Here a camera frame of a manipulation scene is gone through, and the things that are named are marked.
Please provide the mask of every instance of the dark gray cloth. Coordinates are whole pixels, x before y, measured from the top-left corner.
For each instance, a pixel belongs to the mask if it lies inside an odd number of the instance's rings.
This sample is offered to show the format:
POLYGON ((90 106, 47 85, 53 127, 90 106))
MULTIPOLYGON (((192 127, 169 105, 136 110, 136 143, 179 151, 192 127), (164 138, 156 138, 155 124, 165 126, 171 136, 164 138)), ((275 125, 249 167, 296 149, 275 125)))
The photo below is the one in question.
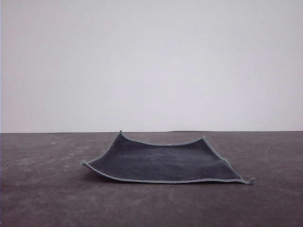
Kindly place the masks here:
POLYGON ((120 132, 105 155, 83 164, 104 177, 128 182, 253 182, 235 172, 204 137, 179 144, 152 144, 120 132))

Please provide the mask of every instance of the white wall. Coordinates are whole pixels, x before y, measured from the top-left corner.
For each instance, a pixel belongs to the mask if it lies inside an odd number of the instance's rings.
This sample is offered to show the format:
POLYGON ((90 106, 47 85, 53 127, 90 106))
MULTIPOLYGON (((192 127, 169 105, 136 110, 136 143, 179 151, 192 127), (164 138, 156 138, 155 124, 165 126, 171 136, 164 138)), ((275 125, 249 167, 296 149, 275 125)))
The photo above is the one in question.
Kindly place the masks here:
POLYGON ((1 131, 301 131, 302 0, 2 0, 1 131))

